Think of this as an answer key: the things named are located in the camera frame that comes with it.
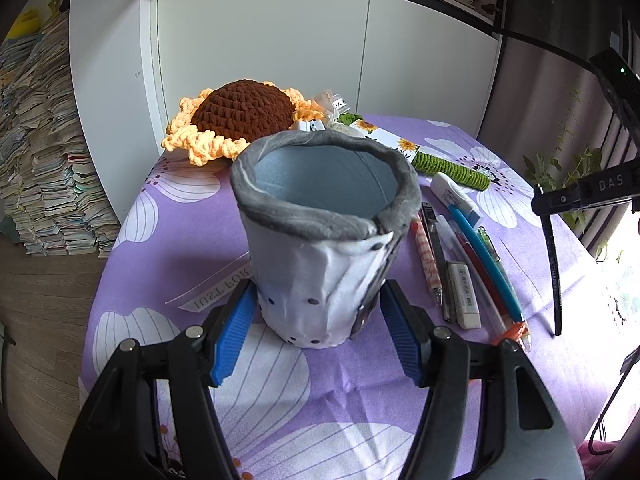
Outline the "person's right hand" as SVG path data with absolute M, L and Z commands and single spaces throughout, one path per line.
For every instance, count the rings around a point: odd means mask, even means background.
M 578 455 L 582 462 L 585 478 L 590 479 L 610 458 L 617 448 L 617 441 L 585 441 L 579 445 Z

